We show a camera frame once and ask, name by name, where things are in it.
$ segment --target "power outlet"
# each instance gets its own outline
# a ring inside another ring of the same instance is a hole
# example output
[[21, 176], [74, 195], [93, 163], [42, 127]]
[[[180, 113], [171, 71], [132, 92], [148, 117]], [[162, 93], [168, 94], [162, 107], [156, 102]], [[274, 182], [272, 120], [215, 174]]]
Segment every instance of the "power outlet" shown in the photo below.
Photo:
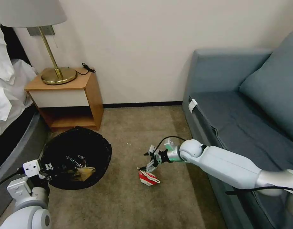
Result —
[[[42, 26], [42, 29], [43, 29], [44, 34], [46, 36], [55, 35], [55, 32], [53, 30], [52, 25]], [[39, 32], [38, 27], [28, 27], [27, 30], [28, 30], [30, 36], [40, 36], [40, 32]]]

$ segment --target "nightstand shelf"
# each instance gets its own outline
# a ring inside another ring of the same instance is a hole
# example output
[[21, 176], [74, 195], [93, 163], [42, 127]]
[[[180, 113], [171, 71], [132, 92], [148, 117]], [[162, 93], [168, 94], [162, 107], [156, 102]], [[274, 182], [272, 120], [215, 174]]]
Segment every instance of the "nightstand shelf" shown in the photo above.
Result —
[[52, 132], [74, 126], [98, 130], [103, 115], [102, 98], [96, 75], [78, 75], [62, 85], [47, 85], [41, 74], [25, 88]]

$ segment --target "white lamp shade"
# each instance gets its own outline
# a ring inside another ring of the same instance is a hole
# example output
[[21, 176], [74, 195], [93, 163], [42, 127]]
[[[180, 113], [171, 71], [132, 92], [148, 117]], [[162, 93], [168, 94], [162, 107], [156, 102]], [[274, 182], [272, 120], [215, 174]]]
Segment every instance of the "white lamp shade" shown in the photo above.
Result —
[[65, 22], [59, 0], [0, 0], [0, 22], [7, 27], [36, 27]]

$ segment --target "red and white food wrapper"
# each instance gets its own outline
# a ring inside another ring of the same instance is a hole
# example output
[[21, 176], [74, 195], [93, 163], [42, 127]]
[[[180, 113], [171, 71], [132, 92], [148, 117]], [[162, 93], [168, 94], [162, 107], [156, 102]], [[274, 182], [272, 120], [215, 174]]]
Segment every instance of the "red and white food wrapper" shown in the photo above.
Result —
[[141, 171], [139, 170], [139, 168], [137, 169], [141, 183], [146, 184], [147, 186], [152, 186], [160, 183], [160, 180], [158, 180], [154, 174]]

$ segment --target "beige carpet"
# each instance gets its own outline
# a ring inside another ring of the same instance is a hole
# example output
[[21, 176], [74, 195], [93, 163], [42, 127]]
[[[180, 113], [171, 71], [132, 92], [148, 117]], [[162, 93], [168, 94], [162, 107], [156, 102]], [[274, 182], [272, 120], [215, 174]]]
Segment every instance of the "beige carpet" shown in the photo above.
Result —
[[161, 183], [153, 187], [138, 178], [136, 168], [149, 162], [143, 154], [151, 144], [168, 135], [191, 137], [180, 106], [105, 109], [99, 133], [112, 145], [109, 168], [88, 189], [51, 187], [53, 229], [225, 228], [207, 176], [199, 168], [165, 163], [154, 172]]

